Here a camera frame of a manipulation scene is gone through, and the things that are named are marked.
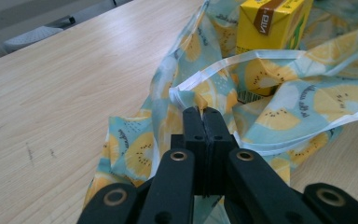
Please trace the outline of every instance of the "carton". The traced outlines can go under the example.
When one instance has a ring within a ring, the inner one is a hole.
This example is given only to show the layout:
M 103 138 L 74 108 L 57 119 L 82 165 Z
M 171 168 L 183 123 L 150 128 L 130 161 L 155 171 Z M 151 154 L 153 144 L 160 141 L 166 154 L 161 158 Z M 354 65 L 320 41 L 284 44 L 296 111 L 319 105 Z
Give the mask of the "carton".
M 240 8 L 236 53 L 297 49 L 312 0 L 247 0 Z

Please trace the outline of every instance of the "scratch mark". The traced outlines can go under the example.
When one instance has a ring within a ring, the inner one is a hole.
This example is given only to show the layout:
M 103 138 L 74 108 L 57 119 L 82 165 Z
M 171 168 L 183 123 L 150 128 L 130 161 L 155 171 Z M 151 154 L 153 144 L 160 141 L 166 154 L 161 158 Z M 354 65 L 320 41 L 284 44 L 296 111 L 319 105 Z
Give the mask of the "scratch mark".
M 27 146 L 28 156 L 30 158 L 32 166 L 34 166 L 34 156 L 32 155 L 32 151 L 28 143 L 26 142 L 25 145 Z
M 56 155 L 54 155 L 53 149 L 50 149 L 50 155 L 52 158 L 57 159 Z

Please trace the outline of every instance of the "kiwi slice pattern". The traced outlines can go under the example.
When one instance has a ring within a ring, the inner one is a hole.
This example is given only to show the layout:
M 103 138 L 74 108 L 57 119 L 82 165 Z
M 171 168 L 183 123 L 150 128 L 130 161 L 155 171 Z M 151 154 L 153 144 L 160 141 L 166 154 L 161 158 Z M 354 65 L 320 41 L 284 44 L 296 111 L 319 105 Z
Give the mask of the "kiwi slice pattern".
M 243 1 L 206 0 L 162 59 L 141 108 L 109 118 L 85 204 L 106 185 L 140 186 L 153 176 L 191 106 L 217 109 L 240 147 L 289 184 L 291 170 L 358 120 L 358 3 L 337 11 L 343 1 L 314 2 L 301 50 L 234 55 Z M 197 223 L 227 222 L 225 209 L 213 210 L 222 200 L 199 199 Z

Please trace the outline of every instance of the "wood grain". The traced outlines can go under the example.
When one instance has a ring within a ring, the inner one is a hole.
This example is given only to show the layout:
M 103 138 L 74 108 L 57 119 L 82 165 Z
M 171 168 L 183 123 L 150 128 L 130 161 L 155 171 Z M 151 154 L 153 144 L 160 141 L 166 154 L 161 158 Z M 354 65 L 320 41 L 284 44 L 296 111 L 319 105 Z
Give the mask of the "wood grain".
M 103 0 L 0 0 L 0 57 L 7 55 L 4 41 L 63 20 Z
M 0 58 L 0 223 L 75 223 L 109 116 L 131 116 L 201 0 L 135 0 Z M 358 199 L 358 122 L 294 174 Z

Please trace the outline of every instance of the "patterned plastic bag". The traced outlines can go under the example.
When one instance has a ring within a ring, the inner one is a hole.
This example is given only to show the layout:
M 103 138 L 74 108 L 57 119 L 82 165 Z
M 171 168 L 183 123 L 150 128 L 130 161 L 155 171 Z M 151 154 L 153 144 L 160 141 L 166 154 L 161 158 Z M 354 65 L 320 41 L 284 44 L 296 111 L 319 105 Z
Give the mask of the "patterned plastic bag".
M 358 1 L 315 2 L 301 50 L 234 55 L 240 4 L 205 1 L 161 62 L 139 112 L 109 119 L 85 204 L 106 185 L 152 177 L 190 106 L 219 110 L 239 145 L 264 156 L 286 183 L 340 126 L 358 120 Z M 227 222 L 221 205 L 219 196 L 197 198 L 195 222 Z

